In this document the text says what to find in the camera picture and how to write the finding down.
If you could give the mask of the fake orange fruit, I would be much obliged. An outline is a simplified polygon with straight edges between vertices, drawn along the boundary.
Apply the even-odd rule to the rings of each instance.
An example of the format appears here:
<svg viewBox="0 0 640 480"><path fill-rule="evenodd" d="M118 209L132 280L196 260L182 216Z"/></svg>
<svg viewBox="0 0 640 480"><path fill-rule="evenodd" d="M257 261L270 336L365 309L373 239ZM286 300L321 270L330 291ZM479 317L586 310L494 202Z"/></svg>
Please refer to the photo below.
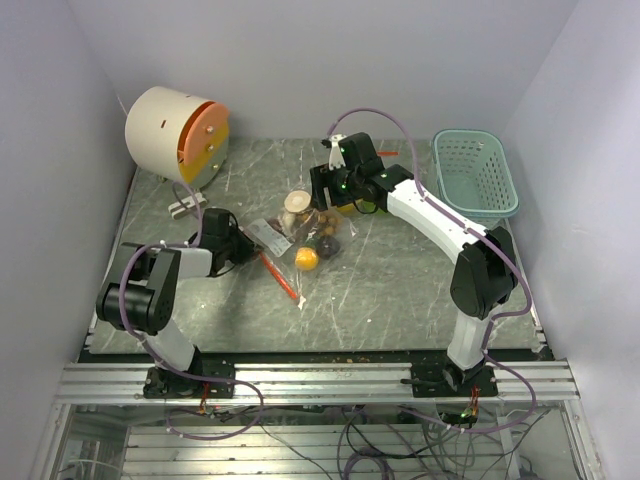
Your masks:
<svg viewBox="0 0 640 480"><path fill-rule="evenodd" d="M295 255L295 267L300 271L312 271L317 268L320 258L315 249L301 247Z"/></svg>

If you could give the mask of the fake longan bunch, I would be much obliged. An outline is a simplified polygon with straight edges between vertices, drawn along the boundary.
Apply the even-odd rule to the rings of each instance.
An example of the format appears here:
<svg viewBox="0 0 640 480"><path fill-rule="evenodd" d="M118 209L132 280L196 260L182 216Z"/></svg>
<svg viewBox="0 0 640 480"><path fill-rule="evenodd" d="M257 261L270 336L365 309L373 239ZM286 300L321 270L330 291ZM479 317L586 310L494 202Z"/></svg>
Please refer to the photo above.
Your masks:
<svg viewBox="0 0 640 480"><path fill-rule="evenodd" d="M313 215L313 237L334 236L344 221L336 210L316 211Z"/></svg>

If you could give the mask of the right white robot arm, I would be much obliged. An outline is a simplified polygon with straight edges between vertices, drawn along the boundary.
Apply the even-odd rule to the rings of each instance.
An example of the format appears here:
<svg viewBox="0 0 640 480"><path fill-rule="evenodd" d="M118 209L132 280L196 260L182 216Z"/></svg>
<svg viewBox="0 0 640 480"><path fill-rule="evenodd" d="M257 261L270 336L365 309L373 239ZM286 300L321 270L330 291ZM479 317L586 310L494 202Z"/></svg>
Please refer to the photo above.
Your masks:
<svg viewBox="0 0 640 480"><path fill-rule="evenodd" d="M465 394L484 363L489 317L518 285L507 261L515 260L511 235L502 227L486 229L429 194L406 168L385 166L364 132L334 134L322 140L328 161L310 169L312 205L356 205L363 200L410 224L440 248L454 264L450 296L457 308L447 347L449 365L440 373L450 394Z"/></svg>

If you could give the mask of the teal plastic basket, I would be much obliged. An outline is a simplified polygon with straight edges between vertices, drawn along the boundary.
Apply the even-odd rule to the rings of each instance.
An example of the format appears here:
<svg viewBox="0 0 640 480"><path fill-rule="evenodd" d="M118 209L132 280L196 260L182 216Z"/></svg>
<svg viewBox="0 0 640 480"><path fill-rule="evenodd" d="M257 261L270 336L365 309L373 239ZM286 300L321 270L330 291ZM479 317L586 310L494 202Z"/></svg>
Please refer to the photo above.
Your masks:
<svg viewBox="0 0 640 480"><path fill-rule="evenodd" d="M481 130L447 129L433 137L427 188L488 228L514 216L520 206L501 141Z"/></svg>

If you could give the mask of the clear zip bag red seal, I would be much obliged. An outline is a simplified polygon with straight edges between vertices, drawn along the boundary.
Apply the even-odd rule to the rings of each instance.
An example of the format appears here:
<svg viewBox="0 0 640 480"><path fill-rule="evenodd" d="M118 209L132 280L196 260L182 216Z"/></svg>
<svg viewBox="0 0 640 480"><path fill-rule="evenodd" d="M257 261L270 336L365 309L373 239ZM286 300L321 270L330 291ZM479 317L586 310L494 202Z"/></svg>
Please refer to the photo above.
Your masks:
<svg viewBox="0 0 640 480"><path fill-rule="evenodd" d="M260 259L272 278L297 307L302 308L320 274L327 270L332 262L343 256L356 237L357 230L351 217L357 210L353 204L328 209L336 210L344 218L338 232L333 236L340 242L341 251L328 260L320 259L317 268L312 271L300 271L294 263L296 252L301 247L315 249L320 237L313 237L311 234L313 215L321 210L310 205L307 211L296 216L294 225L287 228L282 224L282 216L285 213L284 200L278 210L272 211L269 215L264 214L249 223L246 233L260 245Z"/></svg>

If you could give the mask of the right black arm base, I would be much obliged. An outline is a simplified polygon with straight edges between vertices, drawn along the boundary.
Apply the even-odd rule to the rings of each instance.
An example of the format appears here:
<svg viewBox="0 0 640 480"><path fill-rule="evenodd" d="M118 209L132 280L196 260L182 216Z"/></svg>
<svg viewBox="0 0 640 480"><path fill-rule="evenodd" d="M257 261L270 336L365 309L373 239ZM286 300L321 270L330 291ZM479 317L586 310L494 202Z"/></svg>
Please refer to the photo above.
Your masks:
<svg viewBox="0 0 640 480"><path fill-rule="evenodd" d="M470 398L474 393L485 397L498 395L494 370L485 363L468 371L460 370L449 360L413 364L400 383L409 386L415 398Z"/></svg>

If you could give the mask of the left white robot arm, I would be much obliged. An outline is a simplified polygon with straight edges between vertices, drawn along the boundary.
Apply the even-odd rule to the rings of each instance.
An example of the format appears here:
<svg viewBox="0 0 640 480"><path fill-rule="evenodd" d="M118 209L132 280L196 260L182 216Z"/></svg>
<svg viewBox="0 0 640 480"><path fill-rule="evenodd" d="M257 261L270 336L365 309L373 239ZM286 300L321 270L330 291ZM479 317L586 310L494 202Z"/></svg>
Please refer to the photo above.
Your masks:
<svg viewBox="0 0 640 480"><path fill-rule="evenodd" d="M97 318L134 337L156 368L169 373L170 387L192 397L202 389L204 373L199 349L174 319L178 282L218 278L252 260L258 250L236 216L222 208L205 209L198 230L184 244L124 242L97 295Z"/></svg>

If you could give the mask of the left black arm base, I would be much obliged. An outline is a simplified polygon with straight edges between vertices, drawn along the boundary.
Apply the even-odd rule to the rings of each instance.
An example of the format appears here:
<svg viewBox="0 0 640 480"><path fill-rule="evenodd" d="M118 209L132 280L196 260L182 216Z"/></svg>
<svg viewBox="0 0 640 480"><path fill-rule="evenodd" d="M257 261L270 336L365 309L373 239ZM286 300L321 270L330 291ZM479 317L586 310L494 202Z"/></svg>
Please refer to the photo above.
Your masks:
<svg viewBox="0 0 640 480"><path fill-rule="evenodd" d="M234 393L235 369L226 363L205 362L202 374L207 377L221 378L220 382L203 382L188 379L168 370L151 367L147 371L142 395L145 399L188 399L208 398L230 399Z"/></svg>

